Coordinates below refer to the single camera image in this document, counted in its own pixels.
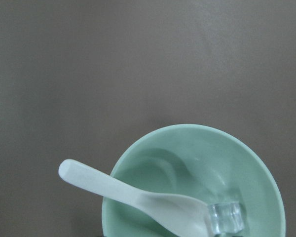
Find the white ceramic spoon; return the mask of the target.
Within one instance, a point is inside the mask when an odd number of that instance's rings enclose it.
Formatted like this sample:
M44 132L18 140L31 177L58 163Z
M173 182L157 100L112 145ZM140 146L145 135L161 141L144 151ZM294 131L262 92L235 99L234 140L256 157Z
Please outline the white ceramic spoon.
M141 190L73 159L62 161L58 174L71 185L140 210L179 237L215 235L207 204L193 197Z

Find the single clear ice cube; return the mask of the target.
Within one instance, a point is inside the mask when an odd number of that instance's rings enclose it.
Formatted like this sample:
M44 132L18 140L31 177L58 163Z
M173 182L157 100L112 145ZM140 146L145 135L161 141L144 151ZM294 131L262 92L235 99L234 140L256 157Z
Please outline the single clear ice cube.
M211 219L211 226L215 235L235 234L242 231L245 227L242 218L240 203L221 202L208 205L208 211Z

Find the mint green bowl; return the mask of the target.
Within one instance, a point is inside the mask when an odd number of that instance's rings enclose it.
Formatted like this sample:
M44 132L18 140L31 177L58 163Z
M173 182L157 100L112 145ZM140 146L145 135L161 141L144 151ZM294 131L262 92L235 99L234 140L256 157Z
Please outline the mint green bowl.
M212 127L177 124L148 133L119 158L112 177L142 190L206 203L238 201L241 237L283 237L284 205L263 161L237 138Z

